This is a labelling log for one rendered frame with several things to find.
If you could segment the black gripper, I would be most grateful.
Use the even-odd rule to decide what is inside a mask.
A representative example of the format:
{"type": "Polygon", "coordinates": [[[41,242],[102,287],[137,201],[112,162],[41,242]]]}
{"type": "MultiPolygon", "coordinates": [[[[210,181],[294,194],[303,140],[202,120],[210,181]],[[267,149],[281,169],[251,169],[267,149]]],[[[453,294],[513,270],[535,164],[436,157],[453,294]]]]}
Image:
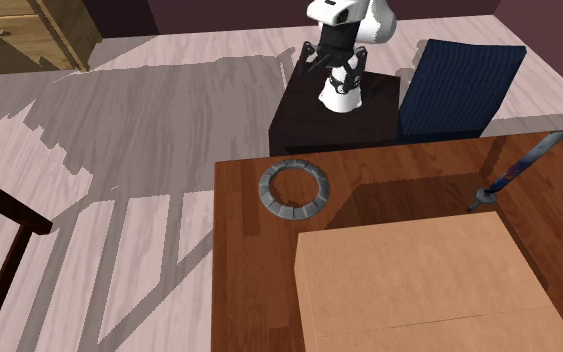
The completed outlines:
{"type": "Polygon", "coordinates": [[[341,66],[332,67],[330,83],[338,94],[347,94],[358,88],[365,71],[367,50],[354,49],[358,23],[330,26],[323,24],[318,45],[309,41],[303,43],[298,59],[298,72],[308,74],[316,68],[332,67],[333,57],[349,58],[341,66]]]}

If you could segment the black robot stand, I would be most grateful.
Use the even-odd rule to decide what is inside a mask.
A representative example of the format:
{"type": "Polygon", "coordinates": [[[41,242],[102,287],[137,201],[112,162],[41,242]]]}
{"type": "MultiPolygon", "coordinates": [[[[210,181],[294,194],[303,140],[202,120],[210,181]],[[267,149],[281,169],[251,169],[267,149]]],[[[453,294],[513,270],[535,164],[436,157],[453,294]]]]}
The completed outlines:
{"type": "Polygon", "coordinates": [[[394,145],[397,140],[400,78],[366,72],[362,106],[348,113],[328,110],[319,100],[329,71],[294,73],[268,132],[272,157],[394,145]]]}

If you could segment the dark blue chair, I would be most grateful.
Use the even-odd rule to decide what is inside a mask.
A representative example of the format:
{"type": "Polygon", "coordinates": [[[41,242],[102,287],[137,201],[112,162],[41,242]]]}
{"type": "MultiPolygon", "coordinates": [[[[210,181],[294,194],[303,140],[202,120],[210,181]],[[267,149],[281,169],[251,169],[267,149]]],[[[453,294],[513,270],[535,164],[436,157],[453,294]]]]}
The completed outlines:
{"type": "Polygon", "coordinates": [[[398,142],[480,137],[526,54],[524,46],[428,40],[399,108],[398,142]]]}

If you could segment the brown wooden table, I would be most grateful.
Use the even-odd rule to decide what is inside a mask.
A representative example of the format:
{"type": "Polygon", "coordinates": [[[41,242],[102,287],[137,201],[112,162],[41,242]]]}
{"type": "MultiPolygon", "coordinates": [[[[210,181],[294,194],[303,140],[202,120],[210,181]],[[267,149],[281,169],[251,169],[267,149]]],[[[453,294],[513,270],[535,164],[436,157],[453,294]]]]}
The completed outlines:
{"type": "MultiPolygon", "coordinates": [[[[294,279],[300,232],[460,215],[540,140],[537,133],[317,153],[331,185],[302,221],[272,215],[268,158],[215,166],[212,352],[305,352],[294,279]]],[[[563,140],[493,205],[563,318],[563,140]]]]}

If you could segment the light wooden cabinet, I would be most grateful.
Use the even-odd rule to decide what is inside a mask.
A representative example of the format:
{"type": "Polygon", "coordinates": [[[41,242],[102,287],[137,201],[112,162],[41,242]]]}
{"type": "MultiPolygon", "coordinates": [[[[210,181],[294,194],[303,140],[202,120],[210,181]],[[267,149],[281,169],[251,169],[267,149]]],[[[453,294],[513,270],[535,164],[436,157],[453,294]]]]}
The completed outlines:
{"type": "Polygon", "coordinates": [[[0,0],[0,74],[87,71],[101,41],[83,0],[0,0]]]}

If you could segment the brown cardboard box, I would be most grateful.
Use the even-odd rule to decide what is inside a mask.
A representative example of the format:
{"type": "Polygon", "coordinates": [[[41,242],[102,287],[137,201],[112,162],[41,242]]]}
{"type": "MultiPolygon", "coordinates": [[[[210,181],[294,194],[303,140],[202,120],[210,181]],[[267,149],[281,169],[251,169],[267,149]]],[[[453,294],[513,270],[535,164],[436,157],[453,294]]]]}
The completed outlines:
{"type": "Polygon", "coordinates": [[[563,319],[494,212],[305,232],[306,352],[563,352],[563,319]]]}

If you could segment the blue bladed sword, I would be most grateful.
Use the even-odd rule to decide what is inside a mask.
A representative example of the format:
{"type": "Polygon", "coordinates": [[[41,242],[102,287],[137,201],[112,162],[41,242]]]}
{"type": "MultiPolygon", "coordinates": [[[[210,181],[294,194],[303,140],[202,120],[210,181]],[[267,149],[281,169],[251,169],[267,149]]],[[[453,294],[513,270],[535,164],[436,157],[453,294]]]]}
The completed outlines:
{"type": "Polygon", "coordinates": [[[483,204],[494,204],[497,201],[497,193],[500,190],[511,183],[519,174],[530,167],[562,139],[563,130],[550,132],[538,144],[531,148],[520,160],[497,178],[488,188],[478,189],[475,192],[474,202],[466,209],[466,211],[471,212],[483,204]]]}

